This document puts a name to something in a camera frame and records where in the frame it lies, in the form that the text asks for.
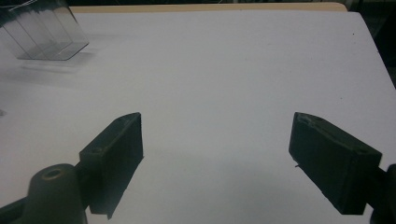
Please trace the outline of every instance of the black object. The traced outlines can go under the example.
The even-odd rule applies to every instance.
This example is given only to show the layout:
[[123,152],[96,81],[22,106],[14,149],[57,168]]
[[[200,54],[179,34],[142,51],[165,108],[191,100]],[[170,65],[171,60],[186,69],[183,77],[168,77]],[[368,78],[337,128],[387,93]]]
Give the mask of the black object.
[[85,224],[85,209],[111,218],[143,159],[139,113],[115,119],[79,153],[33,176],[28,196],[0,209],[0,223]]
[[343,215],[361,215],[368,203],[371,223],[396,223],[396,166],[385,173],[382,154],[325,119],[295,113],[290,155]]

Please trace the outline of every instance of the white table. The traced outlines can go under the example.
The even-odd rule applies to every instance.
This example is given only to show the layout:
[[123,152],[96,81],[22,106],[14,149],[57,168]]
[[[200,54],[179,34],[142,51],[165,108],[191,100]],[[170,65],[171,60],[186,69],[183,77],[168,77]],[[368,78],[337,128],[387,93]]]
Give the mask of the white table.
[[288,152],[300,111],[396,162],[396,91],[359,14],[76,16],[91,44],[70,61],[0,52],[0,205],[139,111],[145,159],[113,219],[92,224],[368,223],[369,206],[339,215]]

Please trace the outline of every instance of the transparent box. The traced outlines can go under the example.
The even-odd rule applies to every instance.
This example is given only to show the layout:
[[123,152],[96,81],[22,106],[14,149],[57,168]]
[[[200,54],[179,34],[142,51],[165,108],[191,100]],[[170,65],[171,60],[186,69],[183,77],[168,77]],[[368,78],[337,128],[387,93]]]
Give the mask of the transparent box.
[[67,60],[89,44],[64,0],[0,0],[0,40],[38,60]]

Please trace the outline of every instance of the clear plastic container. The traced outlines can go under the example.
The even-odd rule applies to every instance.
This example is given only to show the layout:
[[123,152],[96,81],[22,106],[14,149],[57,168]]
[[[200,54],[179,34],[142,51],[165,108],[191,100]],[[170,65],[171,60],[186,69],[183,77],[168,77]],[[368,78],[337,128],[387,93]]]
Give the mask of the clear plastic container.
[[64,0],[0,0],[0,39],[38,60],[67,60],[89,43]]

